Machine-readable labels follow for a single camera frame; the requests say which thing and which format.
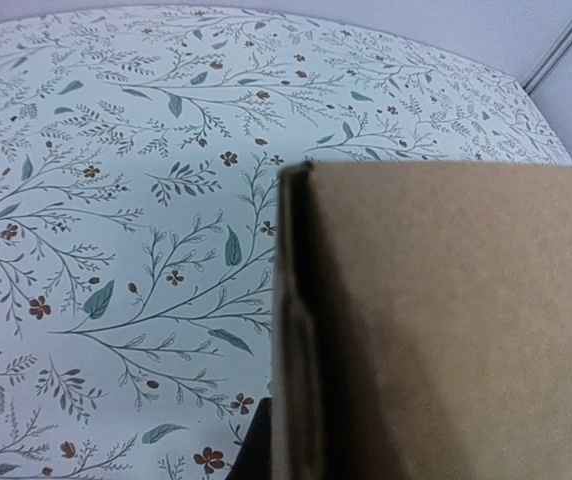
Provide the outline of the brown cardboard box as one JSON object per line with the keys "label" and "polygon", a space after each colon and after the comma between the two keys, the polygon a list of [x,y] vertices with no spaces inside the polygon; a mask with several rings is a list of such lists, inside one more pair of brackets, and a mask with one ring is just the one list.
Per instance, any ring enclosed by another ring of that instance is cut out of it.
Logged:
{"label": "brown cardboard box", "polygon": [[572,166],[279,180],[277,479],[572,479]]}

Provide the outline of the floral patterned table mat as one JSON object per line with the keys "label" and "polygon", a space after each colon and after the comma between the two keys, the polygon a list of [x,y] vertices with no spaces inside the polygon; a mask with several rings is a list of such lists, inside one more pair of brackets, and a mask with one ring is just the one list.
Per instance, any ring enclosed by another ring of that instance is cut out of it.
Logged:
{"label": "floral patterned table mat", "polygon": [[518,82],[263,10],[0,24],[0,479],[223,479],[272,392],[278,174],[567,165]]}

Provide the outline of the right aluminium frame post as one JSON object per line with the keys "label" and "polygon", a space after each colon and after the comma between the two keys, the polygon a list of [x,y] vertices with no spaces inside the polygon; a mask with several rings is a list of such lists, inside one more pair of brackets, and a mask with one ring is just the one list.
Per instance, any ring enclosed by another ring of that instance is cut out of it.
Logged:
{"label": "right aluminium frame post", "polygon": [[521,83],[527,95],[533,95],[572,50],[572,18],[552,42]]}

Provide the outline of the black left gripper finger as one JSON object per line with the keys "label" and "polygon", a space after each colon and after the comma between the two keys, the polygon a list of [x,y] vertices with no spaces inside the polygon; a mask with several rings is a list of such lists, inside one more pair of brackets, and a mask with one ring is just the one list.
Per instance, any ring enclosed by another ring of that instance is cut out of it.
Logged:
{"label": "black left gripper finger", "polygon": [[271,479],[272,399],[260,400],[228,480]]}

